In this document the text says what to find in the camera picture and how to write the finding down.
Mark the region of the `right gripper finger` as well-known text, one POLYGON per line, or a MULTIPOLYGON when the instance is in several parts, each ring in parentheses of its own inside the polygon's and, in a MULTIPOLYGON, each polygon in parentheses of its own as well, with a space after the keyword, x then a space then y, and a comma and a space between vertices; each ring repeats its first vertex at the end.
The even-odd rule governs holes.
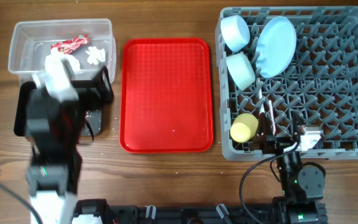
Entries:
POLYGON ((297 136, 299 133, 300 126, 304 125, 304 121, 296 111, 291 112, 291 117, 292 117, 292 135, 297 136))
POLYGON ((258 137, 262 138, 268 131, 267 119, 264 112, 259 114, 259 123, 258 123, 258 137))

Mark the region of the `yellow plastic cup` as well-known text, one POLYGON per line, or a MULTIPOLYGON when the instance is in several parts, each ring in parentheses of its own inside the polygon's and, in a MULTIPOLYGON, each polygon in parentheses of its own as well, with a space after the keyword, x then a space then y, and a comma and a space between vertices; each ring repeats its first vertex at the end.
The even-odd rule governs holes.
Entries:
POLYGON ((252 139, 258 127, 258 119, 248 113, 237 116, 231 126, 230 135, 236 142, 243 143, 252 139))

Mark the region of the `white plastic spoon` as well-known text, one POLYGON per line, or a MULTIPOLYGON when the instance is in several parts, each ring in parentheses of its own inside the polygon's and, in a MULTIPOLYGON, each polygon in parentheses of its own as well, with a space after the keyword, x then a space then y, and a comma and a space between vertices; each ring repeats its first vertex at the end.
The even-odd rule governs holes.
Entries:
POLYGON ((262 86, 263 83, 260 81, 260 78, 256 78, 256 83, 257 83, 257 88, 258 88, 258 98, 259 98, 259 115, 264 114, 265 113, 265 109, 264 109, 264 99, 263 99, 263 94, 262 94, 262 86))

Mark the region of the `white plastic fork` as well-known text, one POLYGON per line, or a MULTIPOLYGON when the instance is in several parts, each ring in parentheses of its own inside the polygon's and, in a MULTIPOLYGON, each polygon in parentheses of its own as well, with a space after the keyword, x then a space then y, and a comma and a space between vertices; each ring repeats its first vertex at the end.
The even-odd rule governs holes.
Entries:
POLYGON ((273 133, 273 135, 275 135, 276 124, 275 124, 275 117, 274 117, 274 113, 273 113, 273 103, 271 100, 268 101, 268 107, 269 107, 270 119, 272 122, 272 133, 273 133))

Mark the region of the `white napkin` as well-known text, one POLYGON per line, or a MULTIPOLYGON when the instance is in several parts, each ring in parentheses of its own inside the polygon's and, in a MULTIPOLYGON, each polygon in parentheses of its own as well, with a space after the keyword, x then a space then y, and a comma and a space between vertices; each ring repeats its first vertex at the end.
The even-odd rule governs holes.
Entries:
POLYGON ((54 57, 58 57, 60 60, 61 59, 68 60, 74 72, 78 72, 81 70, 80 62, 74 56, 59 52, 57 48, 51 49, 51 55, 54 57))

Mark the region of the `red snack wrapper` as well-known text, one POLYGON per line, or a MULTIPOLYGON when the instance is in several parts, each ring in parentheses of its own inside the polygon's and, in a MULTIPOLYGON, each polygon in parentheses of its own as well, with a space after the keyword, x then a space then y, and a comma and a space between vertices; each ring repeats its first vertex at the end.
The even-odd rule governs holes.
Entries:
POLYGON ((90 43, 90 38, 86 34, 76 36, 72 39, 64 40, 51 45, 51 49, 56 49, 63 54, 70 54, 83 45, 90 43))

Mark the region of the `green bowl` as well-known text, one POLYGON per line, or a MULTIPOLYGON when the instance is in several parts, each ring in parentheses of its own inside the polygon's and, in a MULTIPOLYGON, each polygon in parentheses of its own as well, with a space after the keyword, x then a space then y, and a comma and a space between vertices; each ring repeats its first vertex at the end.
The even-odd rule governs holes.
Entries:
POLYGON ((238 53, 226 58, 227 69, 240 90, 244 91, 255 82, 255 73, 245 54, 238 53))

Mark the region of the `large light blue plate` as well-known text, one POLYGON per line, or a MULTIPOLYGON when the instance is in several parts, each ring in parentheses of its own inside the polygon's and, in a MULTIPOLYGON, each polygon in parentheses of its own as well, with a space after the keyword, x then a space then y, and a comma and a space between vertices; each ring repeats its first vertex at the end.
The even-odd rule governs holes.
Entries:
POLYGON ((274 17, 263 28, 259 36, 255 66, 264 78, 275 77, 289 66, 296 48, 294 25, 283 16, 274 17))

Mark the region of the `light blue bowl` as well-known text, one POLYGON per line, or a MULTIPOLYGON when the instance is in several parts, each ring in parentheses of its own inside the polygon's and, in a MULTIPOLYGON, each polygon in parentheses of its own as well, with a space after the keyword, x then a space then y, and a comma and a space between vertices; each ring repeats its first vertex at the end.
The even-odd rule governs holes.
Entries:
POLYGON ((238 15, 221 19, 221 33, 232 52, 238 52, 250 42, 250 31, 246 21, 238 15))

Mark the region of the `small white tissue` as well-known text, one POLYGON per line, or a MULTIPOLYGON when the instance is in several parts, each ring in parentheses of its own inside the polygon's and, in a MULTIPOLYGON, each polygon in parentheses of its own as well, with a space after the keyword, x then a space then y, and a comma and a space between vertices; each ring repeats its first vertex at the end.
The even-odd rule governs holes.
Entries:
POLYGON ((99 65, 101 62, 106 61, 106 52, 104 49, 88 47, 86 53, 88 54, 87 62, 91 65, 99 65))

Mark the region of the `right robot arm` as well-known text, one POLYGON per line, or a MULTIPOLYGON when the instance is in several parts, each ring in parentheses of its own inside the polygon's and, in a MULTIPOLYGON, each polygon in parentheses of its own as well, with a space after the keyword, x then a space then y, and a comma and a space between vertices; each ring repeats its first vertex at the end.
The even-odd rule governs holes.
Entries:
POLYGON ((321 139, 321 130, 308 125, 296 114, 292 115, 293 132, 290 137, 274 135, 271 122, 264 112, 259 115, 255 142, 264 154, 278 156, 278 174, 282 197, 275 197, 270 223, 327 223, 328 215, 323 198, 326 171, 315 162, 303 162, 301 153, 314 147, 321 139))

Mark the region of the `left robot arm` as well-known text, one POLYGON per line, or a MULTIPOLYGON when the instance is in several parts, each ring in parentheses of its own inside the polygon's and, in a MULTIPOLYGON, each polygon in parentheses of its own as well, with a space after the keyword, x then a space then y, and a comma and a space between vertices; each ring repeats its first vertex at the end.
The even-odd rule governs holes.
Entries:
POLYGON ((81 132, 90 127, 87 111, 112 102, 106 67, 89 80, 74 80, 63 69, 56 89, 52 78, 29 93, 25 126, 33 156, 27 169, 30 211, 37 223, 71 223, 87 216, 75 213, 82 158, 77 151, 81 132))

